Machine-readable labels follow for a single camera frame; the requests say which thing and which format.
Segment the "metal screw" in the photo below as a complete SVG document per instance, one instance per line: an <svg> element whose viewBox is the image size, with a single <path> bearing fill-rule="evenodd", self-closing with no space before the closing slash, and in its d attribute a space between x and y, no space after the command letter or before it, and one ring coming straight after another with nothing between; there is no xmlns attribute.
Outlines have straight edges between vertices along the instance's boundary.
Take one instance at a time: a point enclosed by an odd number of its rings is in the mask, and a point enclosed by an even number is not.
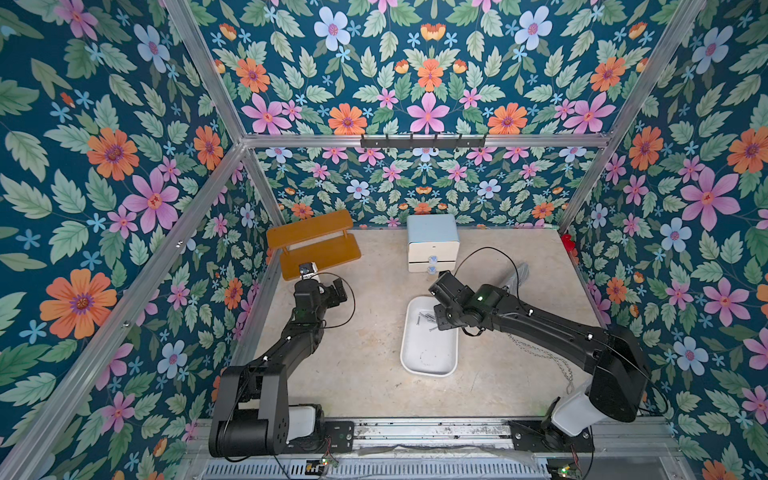
<svg viewBox="0 0 768 480"><path fill-rule="evenodd" d="M433 313L423 311L423 312L420 312L418 314L416 324L420 325L421 323L432 323L432 324L435 324L436 323L436 318L435 318Z"/></svg>

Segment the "white plastic storage tray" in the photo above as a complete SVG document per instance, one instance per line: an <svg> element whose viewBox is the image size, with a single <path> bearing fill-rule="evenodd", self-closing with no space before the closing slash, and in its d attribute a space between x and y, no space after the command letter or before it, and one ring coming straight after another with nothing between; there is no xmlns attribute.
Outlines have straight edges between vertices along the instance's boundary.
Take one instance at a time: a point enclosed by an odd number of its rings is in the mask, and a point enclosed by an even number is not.
<svg viewBox="0 0 768 480"><path fill-rule="evenodd" d="M416 324L420 312L434 314L437 304L431 296L415 297L408 304L400 362L411 374L444 378L452 375L458 367L458 333L455 330L439 331L436 323Z"/></svg>

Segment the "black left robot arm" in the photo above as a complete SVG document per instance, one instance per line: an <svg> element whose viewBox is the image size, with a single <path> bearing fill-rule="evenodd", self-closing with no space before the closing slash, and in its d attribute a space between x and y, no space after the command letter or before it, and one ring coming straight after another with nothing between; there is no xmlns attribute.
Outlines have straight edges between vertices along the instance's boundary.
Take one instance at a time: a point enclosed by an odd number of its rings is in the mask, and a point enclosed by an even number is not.
<svg viewBox="0 0 768 480"><path fill-rule="evenodd" d="M318 349L329 329L326 312L355 295L338 275L330 284L311 275L294 285L293 298L280 338L260 357L221 373L208 437L212 457L277 456L289 445L288 380Z"/></svg>

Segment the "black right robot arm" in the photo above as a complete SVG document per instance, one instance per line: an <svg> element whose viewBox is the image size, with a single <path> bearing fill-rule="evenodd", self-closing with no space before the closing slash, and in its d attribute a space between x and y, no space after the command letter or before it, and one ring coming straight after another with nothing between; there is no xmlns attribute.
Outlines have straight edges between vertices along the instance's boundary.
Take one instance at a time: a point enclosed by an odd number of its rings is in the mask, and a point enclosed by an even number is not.
<svg viewBox="0 0 768 480"><path fill-rule="evenodd" d="M588 381L556 399L541 423L544 435L577 437L605 419L632 423L650 383L647 357L626 327L580 324L483 284L474 291L444 271L429 287L441 330L475 328L519 337L581 368Z"/></svg>

